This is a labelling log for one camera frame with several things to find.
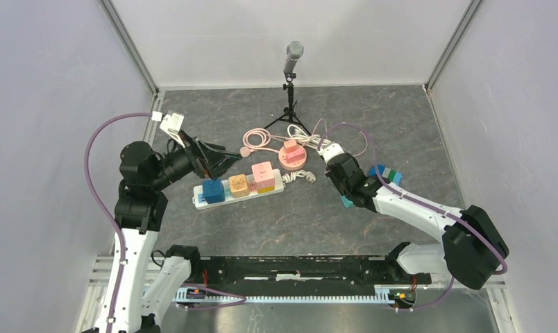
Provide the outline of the pink cube plug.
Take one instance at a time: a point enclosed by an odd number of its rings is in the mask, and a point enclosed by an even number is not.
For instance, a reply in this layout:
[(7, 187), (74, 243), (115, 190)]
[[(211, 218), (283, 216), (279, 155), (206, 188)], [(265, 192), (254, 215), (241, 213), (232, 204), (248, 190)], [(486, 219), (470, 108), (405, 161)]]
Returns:
[(251, 166), (255, 190), (261, 187), (275, 186), (275, 173), (270, 161)]

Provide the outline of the yellow cube plug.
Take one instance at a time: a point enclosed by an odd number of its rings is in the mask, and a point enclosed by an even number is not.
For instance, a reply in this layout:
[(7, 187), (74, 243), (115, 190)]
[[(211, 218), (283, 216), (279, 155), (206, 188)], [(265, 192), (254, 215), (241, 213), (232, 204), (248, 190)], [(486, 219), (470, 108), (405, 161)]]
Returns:
[(268, 186), (268, 187), (261, 187), (257, 190), (257, 193), (263, 194), (263, 193), (267, 193), (267, 192), (270, 192), (270, 191), (274, 191), (275, 189), (276, 188), (275, 188), (274, 185), (273, 186)]

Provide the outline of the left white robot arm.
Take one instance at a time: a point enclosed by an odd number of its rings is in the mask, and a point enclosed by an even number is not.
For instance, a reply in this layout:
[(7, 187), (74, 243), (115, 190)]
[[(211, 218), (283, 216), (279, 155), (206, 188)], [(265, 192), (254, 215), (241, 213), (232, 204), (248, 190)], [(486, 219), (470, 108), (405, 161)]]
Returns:
[(159, 332), (177, 290), (202, 276), (198, 248), (173, 245), (157, 278), (148, 289), (144, 287), (168, 204), (163, 191), (190, 173), (217, 180), (242, 157), (184, 131), (173, 141), (177, 147), (165, 155), (143, 141), (126, 145), (120, 153), (118, 201), (108, 214), (115, 228), (115, 253), (103, 306), (91, 332)]

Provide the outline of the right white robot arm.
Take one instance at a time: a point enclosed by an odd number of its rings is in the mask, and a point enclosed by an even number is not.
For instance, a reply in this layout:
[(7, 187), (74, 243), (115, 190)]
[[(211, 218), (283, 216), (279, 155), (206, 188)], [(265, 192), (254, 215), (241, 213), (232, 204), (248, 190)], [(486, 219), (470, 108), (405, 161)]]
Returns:
[(494, 275), (506, 272), (509, 248), (487, 212), (426, 200), (378, 174), (368, 176), (358, 161), (338, 145), (320, 153), (326, 176), (354, 206), (391, 216), (430, 235), (437, 245), (399, 245), (388, 255), (387, 277), (403, 283), (413, 274), (449, 273), (469, 289), (481, 289)]

